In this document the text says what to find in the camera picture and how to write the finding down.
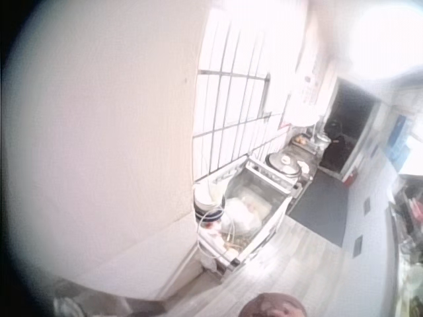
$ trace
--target wire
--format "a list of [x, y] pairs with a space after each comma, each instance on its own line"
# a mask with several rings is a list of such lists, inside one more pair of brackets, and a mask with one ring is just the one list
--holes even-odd
[[[198, 247], [198, 249], [199, 249], [199, 251], [201, 252], [201, 253], [203, 253], [203, 255], [205, 255], [206, 257], [208, 257], [208, 258], [211, 258], [211, 259], [218, 259], [218, 258], [222, 258], [228, 251], [229, 251], [229, 249], [226, 249], [226, 251], [223, 253], [223, 254], [220, 254], [220, 255], [218, 255], [218, 256], [211, 256], [211, 255], [209, 255], [209, 254], [207, 254], [204, 250], [203, 250], [203, 248], [200, 246], [200, 239], [198, 238], [199, 237], [199, 235], [200, 235], [200, 227], [201, 227], [201, 224], [203, 223], [203, 221], [204, 221], [204, 219], [207, 217], [207, 215], [209, 215], [212, 211], [215, 211], [215, 209], [212, 209], [212, 210], [209, 210], [208, 212], [206, 212], [204, 215], [203, 215], [203, 217], [200, 219], [200, 221], [198, 221], [198, 224], [197, 224], [197, 247]], [[227, 236], [227, 242], [229, 241], [229, 237], [231, 236], [231, 238], [232, 238], [232, 244], [234, 244], [234, 238], [235, 238], [235, 224], [234, 224], [234, 222], [233, 222], [233, 219], [228, 215], [228, 214], [226, 214], [228, 217], [229, 217], [229, 219], [231, 220], [231, 231], [230, 231], [230, 233], [228, 234], [228, 236]]]

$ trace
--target pot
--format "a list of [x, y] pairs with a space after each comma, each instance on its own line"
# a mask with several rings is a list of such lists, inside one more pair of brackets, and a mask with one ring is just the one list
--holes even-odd
[[320, 150], [324, 151], [330, 145], [332, 140], [324, 133], [317, 133], [314, 136], [313, 142], [320, 148]]
[[198, 221], [210, 223], [219, 220], [225, 207], [225, 196], [216, 184], [201, 183], [194, 188], [194, 209]]
[[288, 178], [299, 178], [301, 167], [295, 157], [287, 152], [271, 153], [266, 157], [266, 164]]

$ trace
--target doorway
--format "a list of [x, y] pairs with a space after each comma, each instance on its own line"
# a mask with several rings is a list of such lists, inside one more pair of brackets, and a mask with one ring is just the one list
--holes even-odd
[[343, 177], [342, 171], [356, 153], [354, 149], [368, 126], [375, 101], [360, 87], [343, 79], [338, 80], [338, 91], [324, 127], [332, 143], [320, 163], [323, 171], [337, 178]]

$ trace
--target wall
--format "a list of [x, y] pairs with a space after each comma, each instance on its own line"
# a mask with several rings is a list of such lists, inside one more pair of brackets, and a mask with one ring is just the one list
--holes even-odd
[[406, 142], [410, 152], [401, 174], [423, 175], [421, 155], [423, 151], [423, 81], [398, 85], [393, 97], [395, 114], [405, 115], [412, 121]]
[[327, 118], [330, 115], [330, 111], [327, 110], [332, 106], [334, 101], [335, 95], [333, 92], [337, 91], [337, 79], [336, 62], [332, 59], [328, 63], [328, 67], [325, 71], [321, 89], [316, 101], [316, 114], [318, 116], [324, 117], [324, 122], [327, 121]]
[[391, 119], [391, 106], [384, 102], [375, 102], [368, 118], [368, 129], [365, 127], [363, 132], [364, 138], [359, 140], [354, 149], [357, 151], [352, 153], [352, 155], [355, 155], [355, 159], [350, 167], [346, 169], [341, 179], [343, 182], [350, 177], [354, 170], [361, 173], [363, 165], [367, 162], [373, 150], [375, 148], [380, 149], [385, 144], [387, 136], [383, 131], [388, 127], [392, 127], [394, 124], [389, 119]]
[[[380, 147], [386, 144], [399, 114], [403, 114], [413, 121], [411, 132], [415, 131], [414, 134], [419, 140], [421, 139], [419, 136], [421, 132], [419, 131], [421, 130], [420, 120], [422, 117], [423, 89], [421, 86], [397, 87], [393, 83], [390, 86], [392, 87], [391, 96], [393, 106], [384, 102], [378, 102], [376, 104], [378, 107], [377, 114], [369, 133], [366, 135], [365, 145], [359, 151], [357, 159], [346, 173], [344, 180], [347, 179], [354, 168], [357, 168], [360, 172], [366, 158], [371, 155], [371, 152], [376, 146]], [[404, 170], [401, 172], [420, 172], [419, 165], [414, 164], [414, 161], [417, 162], [420, 156], [421, 142], [418, 140], [415, 141], [412, 144], [414, 149], [411, 150], [404, 164]]]
[[301, 55], [293, 80], [284, 121], [298, 126], [313, 125], [319, 118], [318, 97], [327, 89], [325, 75], [329, 65], [326, 42], [321, 36], [320, 24], [314, 7], [309, 9], [307, 28]]
[[190, 154], [208, 11], [206, 0], [88, 1], [34, 13], [2, 82], [17, 260], [160, 298], [196, 241]]
[[[326, 317], [389, 316], [396, 278], [395, 249], [387, 190], [397, 177], [395, 169], [378, 150], [366, 160], [348, 194], [348, 216], [343, 249], [352, 254], [356, 239], [363, 235], [362, 253], [351, 260], [339, 292]], [[364, 201], [371, 210], [364, 215]]]

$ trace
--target window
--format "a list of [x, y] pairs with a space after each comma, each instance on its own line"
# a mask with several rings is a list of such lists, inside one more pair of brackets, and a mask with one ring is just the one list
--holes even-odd
[[222, 11], [213, 10], [199, 68], [193, 138], [195, 180], [256, 150], [265, 140], [272, 117], [264, 111], [270, 82], [265, 32], [238, 25]]

